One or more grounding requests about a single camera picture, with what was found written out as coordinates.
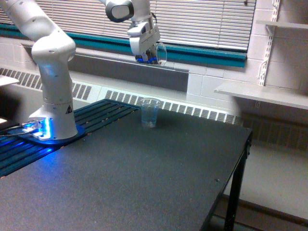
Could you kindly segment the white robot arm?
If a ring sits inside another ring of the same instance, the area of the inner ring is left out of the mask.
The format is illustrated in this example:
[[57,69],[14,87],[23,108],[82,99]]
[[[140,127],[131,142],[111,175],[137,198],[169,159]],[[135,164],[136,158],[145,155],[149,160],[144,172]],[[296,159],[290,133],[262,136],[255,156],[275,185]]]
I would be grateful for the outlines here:
[[[147,0],[105,0],[105,13],[115,23],[131,20],[130,48],[138,63],[160,65],[158,25]],[[72,79],[68,63],[75,42],[33,0],[3,0],[2,10],[21,33],[34,42],[31,53],[42,82],[43,104],[23,125],[23,132],[41,141],[61,141],[77,135]]]

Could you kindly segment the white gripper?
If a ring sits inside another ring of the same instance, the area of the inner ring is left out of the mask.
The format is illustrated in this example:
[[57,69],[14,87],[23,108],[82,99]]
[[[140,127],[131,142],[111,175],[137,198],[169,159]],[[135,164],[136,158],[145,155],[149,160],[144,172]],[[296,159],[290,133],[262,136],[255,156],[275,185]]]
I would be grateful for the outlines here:
[[153,19],[133,21],[127,31],[132,53],[142,55],[160,39],[158,25]]

